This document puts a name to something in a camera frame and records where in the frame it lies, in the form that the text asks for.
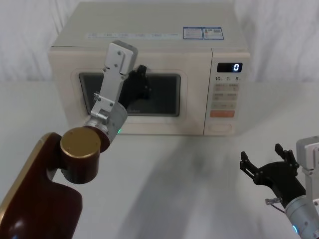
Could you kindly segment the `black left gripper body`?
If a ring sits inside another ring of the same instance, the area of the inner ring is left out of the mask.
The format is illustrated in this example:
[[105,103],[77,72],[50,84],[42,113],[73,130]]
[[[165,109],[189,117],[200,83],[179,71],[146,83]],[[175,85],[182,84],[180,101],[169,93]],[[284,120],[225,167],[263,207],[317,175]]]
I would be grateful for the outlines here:
[[124,81],[120,97],[119,103],[127,109],[130,103],[135,102],[140,99],[140,93],[142,90],[142,83],[140,78],[129,78]]

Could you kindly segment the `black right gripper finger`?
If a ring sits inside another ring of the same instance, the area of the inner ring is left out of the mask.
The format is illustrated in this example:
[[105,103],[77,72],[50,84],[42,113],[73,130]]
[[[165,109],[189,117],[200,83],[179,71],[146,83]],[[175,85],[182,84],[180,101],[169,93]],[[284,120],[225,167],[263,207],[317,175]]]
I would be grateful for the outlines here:
[[259,184],[259,169],[251,163],[245,151],[241,152],[240,170],[242,170],[247,176],[249,176],[255,184]]
[[275,152],[288,164],[288,166],[294,171],[297,172],[297,169],[299,168],[299,164],[297,163],[295,156],[293,154],[293,151],[290,150],[284,150],[282,146],[277,143],[275,145]]

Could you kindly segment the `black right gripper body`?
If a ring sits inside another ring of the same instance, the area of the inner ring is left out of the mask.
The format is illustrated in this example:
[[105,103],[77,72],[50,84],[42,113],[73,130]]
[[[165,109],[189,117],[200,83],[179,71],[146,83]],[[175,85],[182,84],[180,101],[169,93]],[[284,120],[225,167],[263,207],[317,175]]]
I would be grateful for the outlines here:
[[269,187],[282,205],[306,194],[297,179],[299,165],[286,162],[273,162],[260,168],[255,167],[253,181],[256,185]]

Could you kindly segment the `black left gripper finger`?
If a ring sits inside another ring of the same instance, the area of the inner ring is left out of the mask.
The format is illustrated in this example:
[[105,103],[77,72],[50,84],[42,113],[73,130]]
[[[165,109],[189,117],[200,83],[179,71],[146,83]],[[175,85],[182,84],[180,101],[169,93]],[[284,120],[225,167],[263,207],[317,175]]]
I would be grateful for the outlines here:
[[152,88],[150,86],[149,78],[146,74],[147,67],[144,65],[139,66],[139,74],[140,74],[140,81],[142,83],[142,90],[140,93],[140,99],[149,99],[150,94],[152,92]]
[[129,78],[141,78],[142,77],[142,65],[129,73]]

